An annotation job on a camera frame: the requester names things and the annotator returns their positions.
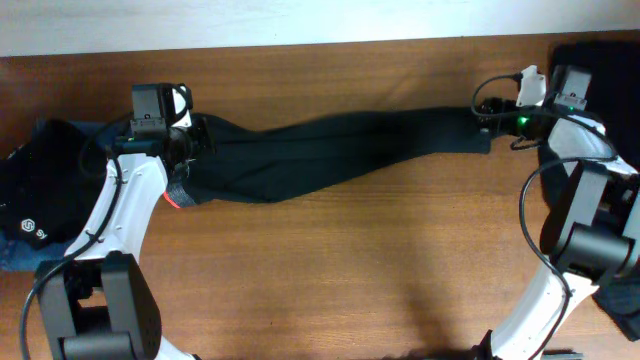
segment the black cloth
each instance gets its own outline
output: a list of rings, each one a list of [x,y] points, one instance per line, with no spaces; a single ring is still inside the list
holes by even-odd
[[[78,169],[86,139],[73,125],[51,120],[0,160],[0,228],[8,239],[40,249],[80,233],[104,183],[104,177],[87,180]],[[104,171],[102,150],[90,146],[86,159],[89,171]]]
[[[592,74],[587,92],[587,109],[605,121],[607,136],[623,159],[640,169],[640,142],[637,141],[637,106],[640,104],[640,44],[624,42],[587,42],[558,47],[550,69],[556,65],[575,65]],[[557,159],[548,147],[539,149],[541,163]],[[545,201],[553,206],[568,176],[558,166],[542,173]],[[640,339],[640,269],[633,275],[615,279],[593,296],[596,303],[631,341]]]
[[[213,199],[273,203],[417,156],[486,154],[491,145],[468,108],[359,112],[268,131],[194,116],[206,119],[215,152],[172,179],[167,195],[180,207]]]

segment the wooden table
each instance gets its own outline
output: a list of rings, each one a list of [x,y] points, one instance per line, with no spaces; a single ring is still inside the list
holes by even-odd
[[[492,75],[584,39],[637,32],[455,38],[359,44],[151,51],[0,59],[2,153],[36,117],[106,121],[131,108],[130,87],[185,82],[196,110],[267,129],[353,110],[466,105]],[[516,95],[496,84],[484,95]],[[411,349],[468,348],[513,308],[538,261],[517,220],[536,167],[510,139],[488,156],[432,155],[275,205],[161,200],[141,267],[164,334],[205,359],[370,359]],[[528,221],[546,207],[536,189]],[[0,349],[17,358],[30,273],[0,274]],[[37,306],[34,359],[48,346]],[[637,358],[591,300],[551,348],[590,359]]]

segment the green light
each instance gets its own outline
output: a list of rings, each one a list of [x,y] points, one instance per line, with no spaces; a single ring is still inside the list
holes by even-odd
[[[524,125],[527,123],[527,121],[529,121],[529,118],[528,118],[528,117],[526,117],[526,116],[520,116],[520,117],[518,118],[518,125],[520,125],[520,126],[524,126]]]

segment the red trim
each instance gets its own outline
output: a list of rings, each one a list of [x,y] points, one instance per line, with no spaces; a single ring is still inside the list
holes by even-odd
[[[180,205],[173,202],[173,200],[171,200],[171,198],[169,197],[169,194],[167,194],[166,191],[164,192],[164,194],[162,194],[162,196],[164,196],[164,199],[167,200],[167,202],[171,204],[171,206],[173,206],[176,209],[180,209]]]

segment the blue cloth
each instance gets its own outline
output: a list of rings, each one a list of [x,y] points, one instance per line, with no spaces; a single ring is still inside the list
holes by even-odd
[[[71,121],[70,123],[87,136],[94,134],[104,125],[101,123],[79,121]],[[32,135],[40,132],[45,124],[46,120],[36,121]],[[122,127],[113,126],[96,138],[96,144],[100,147],[111,144],[122,131]],[[23,241],[7,239],[5,234],[0,230],[0,270],[34,271],[41,261],[61,259],[69,245],[74,241],[75,238],[69,239],[69,241],[64,243],[53,243],[43,249],[34,250],[29,244]]]

